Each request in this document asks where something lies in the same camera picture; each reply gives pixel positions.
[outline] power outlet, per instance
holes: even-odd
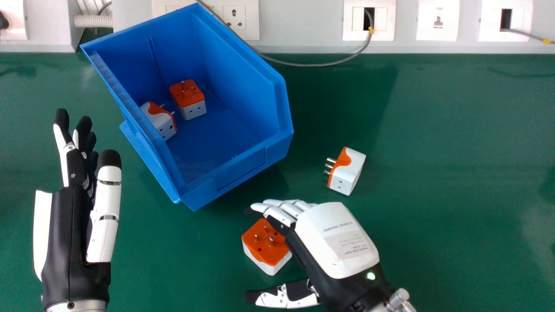
[[[5,19],[2,23],[5,29],[0,30],[0,40],[27,40],[23,0],[0,1],[0,12]]]
[[[259,0],[203,0],[243,40],[260,40]],[[154,17],[181,9],[195,0],[152,0]]]
[[[365,8],[374,9],[372,41],[393,41],[395,37],[396,0],[345,0],[343,7],[343,41],[364,41]]]
[[[460,0],[420,0],[416,40],[457,41]]]
[[[528,37],[501,32],[501,27],[503,24],[503,27],[531,32],[533,8],[533,0],[482,0],[478,41],[527,42]],[[503,16],[507,16],[503,12],[509,9],[509,21],[504,20]]]
[[[223,20],[233,30],[246,30],[245,6],[224,6]]]

